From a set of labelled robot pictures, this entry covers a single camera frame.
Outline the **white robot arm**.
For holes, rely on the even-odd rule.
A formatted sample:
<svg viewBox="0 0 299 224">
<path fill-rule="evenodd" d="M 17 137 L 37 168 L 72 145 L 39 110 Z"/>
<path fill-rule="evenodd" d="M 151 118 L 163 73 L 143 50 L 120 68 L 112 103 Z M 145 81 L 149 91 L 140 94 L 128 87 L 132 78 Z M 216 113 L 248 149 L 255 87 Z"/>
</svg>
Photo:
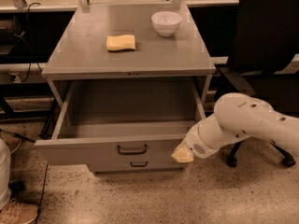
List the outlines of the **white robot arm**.
<svg viewBox="0 0 299 224">
<path fill-rule="evenodd" d="M 246 94 L 226 93 L 214 105 L 212 115 L 190 128 L 171 157 L 188 163 L 251 137 L 298 154 L 299 118 L 281 114 L 267 102 Z"/>
</svg>

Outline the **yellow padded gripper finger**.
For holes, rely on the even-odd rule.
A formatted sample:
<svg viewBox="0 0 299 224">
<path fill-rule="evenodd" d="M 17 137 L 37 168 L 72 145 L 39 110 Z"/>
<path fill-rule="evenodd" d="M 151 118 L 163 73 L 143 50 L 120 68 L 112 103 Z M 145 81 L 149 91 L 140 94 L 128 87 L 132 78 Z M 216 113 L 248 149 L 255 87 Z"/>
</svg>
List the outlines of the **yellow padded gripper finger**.
<svg viewBox="0 0 299 224">
<path fill-rule="evenodd" d="M 171 157 L 180 163 L 188 163 L 194 160 L 193 152 L 190 151 L 187 144 L 182 141 L 173 151 Z"/>
</svg>

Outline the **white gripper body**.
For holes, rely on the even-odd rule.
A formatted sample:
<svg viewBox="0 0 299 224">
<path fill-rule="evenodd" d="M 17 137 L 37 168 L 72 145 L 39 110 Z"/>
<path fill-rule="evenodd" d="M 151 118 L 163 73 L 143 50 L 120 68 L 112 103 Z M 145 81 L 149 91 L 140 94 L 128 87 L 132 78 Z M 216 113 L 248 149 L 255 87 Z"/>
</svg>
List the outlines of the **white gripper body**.
<svg viewBox="0 0 299 224">
<path fill-rule="evenodd" d="M 223 131 L 214 115 L 200 120 L 187 132 L 184 143 L 198 158 L 207 158 L 223 147 Z"/>
</svg>

